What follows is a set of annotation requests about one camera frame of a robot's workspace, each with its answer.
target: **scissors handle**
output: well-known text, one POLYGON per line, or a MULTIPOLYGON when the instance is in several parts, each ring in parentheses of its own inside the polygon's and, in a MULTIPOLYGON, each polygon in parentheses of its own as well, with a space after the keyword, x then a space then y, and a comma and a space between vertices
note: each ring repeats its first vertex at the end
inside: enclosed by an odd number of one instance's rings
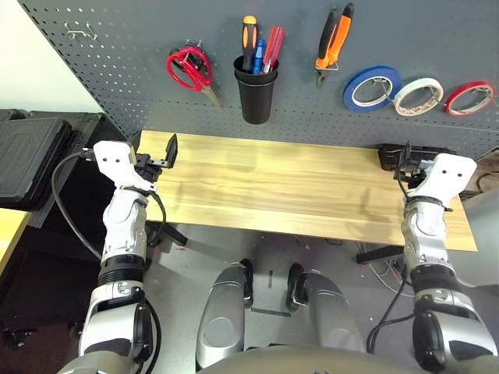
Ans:
POLYGON ((188 46, 178 52, 172 53, 166 59, 166 69, 178 84, 188 90, 200 92, 204 86, 211 86, 211 83, 213 81, 213 73, 211 71, 210 61, 199 48, 188 46), (186 56, 189 54, 195 55, 203 61, 204 66, 206 66, 207 76, 198 71, 192 64, 192 62, 190 62, 189 59, 186 58, 186 56), (183 67, 184 72, 191 79, 192 84, 189 84, 189 82, 186 82, 175 73, 175 70, 173 69, 173 65, 176 65, 175 62, 183 67))

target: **red tape roll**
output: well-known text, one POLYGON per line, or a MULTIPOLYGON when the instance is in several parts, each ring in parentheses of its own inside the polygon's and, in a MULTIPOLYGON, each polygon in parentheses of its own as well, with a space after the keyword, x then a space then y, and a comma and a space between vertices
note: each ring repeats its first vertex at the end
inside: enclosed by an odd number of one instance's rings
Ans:
POLYGON ((494 96, 496 94, 496 91, 492 84, 485 82, 483 80, 479 80, 477 82, 470 82, 467 84, 464 84, 460 86, 456 91, 454 91, 451 96, 447 99, 445 102, 445 111, 450 114, 450 115, 457 115, 457 116, 462 116, 462 115, 472 115, 473 113, 476 113, 477 111, 485 108, 490 102, 494 99, 494 96), (479 103, 473 105, 472 107, 461 109, 460 111, 457 111, 455 109, 452 109, 453 103, 460 98, 463 94, 471 91, 471 90, 477 90, 477 89, 483 89, 488 91, 488 94, 484 97, 483 100, 481 100, 479 103))

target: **gray pegboard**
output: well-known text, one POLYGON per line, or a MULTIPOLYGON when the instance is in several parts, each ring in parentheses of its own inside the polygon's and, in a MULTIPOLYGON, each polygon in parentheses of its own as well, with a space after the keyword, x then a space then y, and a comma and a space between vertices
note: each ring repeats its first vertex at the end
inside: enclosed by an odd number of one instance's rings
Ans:
POLYGON ((20 1, 54 49, 127 135, 139 129, 187 132, 298 143, 372 146, 404 143, 447 146, 476 157, 499 143, 499 104, 464 118, 437 107, 405 118, 393 108, 350 112, 342 102, 349 79, 372 65, 394 66, 405 82, 432 76, 444 99, 473 80, 499 82, 499 3, 362 0, 355 2, 352 30, 340 70, 315 85, 314 61, 329 8, 326 0, 217 0, 200 2, 20 1), (242 16, 255 14, 267 37, 273 24, 287 30, 274 88, 271 120, 242 120, 232 62, 241 55, 242 16), (85 30, 97 40, 65 34, 85 30), (214 70, 214 91, 225 110, 201 93, 181 88, 165 71, 165 58, 186 39, 202 39, 214 70))

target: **yellow table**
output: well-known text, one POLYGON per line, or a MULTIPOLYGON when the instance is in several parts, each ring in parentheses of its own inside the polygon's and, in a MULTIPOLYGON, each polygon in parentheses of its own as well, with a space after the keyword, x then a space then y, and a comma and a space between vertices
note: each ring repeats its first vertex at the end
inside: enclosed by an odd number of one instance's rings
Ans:
POLYGON ((30 213, 0 209, 0 274, 29 220, 30 213))
MULTIPOLYGON (((143 131, 140 153, 165 156, 172 134, 143 131)), ((168 222, 403 245, 402 192, 377 150, 178 134, 157 182, 168 222)), ((445 214, 448 249, 476 251, 461 201, 445 214)), ((161 220, 151 200, 147 218, 161 220)))

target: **orange pliers handle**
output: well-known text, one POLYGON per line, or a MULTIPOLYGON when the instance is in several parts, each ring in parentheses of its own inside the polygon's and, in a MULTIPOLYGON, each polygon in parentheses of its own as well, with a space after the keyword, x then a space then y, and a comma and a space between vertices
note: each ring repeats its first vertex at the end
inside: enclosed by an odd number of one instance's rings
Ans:
POLYGON ((338 61, 340 51, 346 41, 346 37, 349 35, 350 25, 352 24, 353 4, 351 2, 347 4, 338 24, 334 26, 331 25, 331 22, 334 22, 335 18, 331 16, 332 13, 333 11, 331 11, 330 16, 327 18, 320 39, 319 57, 315 61, 315 65, 318 69, 327 69, 327 67, 338 61), (324 50, 324 41, 327 40, 325 39, 326 37, 328 37, 329 41, 327 43, 326 53, 324 54, 322 51, 324 50))

